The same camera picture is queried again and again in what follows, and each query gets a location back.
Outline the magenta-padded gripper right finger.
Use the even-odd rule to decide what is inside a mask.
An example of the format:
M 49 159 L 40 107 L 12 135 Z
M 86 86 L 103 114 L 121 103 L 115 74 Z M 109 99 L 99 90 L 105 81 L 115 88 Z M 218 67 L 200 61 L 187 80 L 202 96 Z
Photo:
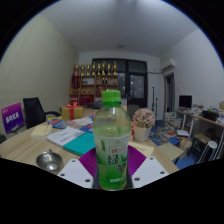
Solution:
M 165 168 L 154 157 L 146 157 L 135 147 L 128 147 L 127 186 L 141 188 L 168 175 Z

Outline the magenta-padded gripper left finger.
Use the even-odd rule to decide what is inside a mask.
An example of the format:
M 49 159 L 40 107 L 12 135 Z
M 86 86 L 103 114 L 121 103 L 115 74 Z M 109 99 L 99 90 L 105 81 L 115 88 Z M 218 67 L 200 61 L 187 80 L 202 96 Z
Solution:
M 79 159 L 71 159 L 58 176 L 83 188 L 98 189 L 99 172 L 96 149 L 91 149 Z

